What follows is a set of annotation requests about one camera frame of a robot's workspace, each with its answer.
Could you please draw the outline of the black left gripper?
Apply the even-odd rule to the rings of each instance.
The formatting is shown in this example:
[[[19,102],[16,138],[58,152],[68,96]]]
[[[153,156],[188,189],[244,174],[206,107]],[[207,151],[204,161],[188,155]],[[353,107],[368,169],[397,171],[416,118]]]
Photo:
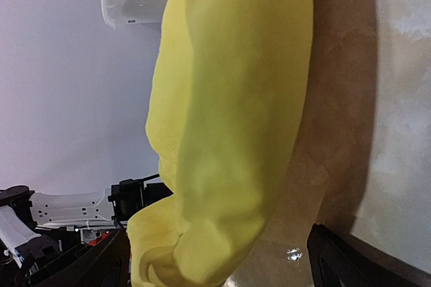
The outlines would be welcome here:
[[[138,211],[173,194],[163,182],[152,183],[154,179],[160,179],[160,175],[127,179],[111,186],[108,201],[113,206],[112,220],[116,227],[123,227]]]

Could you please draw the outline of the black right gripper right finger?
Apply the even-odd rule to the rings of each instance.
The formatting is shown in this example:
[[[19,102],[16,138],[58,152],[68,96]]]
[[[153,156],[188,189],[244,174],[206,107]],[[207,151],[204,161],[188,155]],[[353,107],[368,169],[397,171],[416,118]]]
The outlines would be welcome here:
[[[313,224],[307,250],[315,286],[429,286],[430,274],[349,235]]]

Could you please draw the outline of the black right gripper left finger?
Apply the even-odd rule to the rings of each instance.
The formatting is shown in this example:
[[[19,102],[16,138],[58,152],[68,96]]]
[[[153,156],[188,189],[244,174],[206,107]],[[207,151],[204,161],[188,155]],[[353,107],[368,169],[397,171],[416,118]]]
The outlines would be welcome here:
[[[129,285],[131,249],[125,229],[112,231],[97,245],[80,244],[28,278],[29,286]]]

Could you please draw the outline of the yellow garment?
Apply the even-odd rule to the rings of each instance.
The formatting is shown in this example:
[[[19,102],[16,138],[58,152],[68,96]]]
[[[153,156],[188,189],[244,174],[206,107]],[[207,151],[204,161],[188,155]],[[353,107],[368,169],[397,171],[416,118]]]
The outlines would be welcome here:
[[[296,140],[313,0],[167,0],[145,130],[171,195],[127,224],[133,286],[222,286]]]

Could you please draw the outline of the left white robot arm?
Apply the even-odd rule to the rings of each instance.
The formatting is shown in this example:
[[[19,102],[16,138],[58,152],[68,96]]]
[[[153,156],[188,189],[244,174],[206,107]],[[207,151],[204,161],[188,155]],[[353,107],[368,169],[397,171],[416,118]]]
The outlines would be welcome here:
[[[31,241],[44,235],[62,251],[65,238],[52,235],[62,230],[67,238],[88,243],[102,232],[126,227],[138,211],[172,194],[158,174],[127,179],[101,191],[72,195],[37,193],[26,185],[1,190],[1,244],[8,261],[22,267]]]

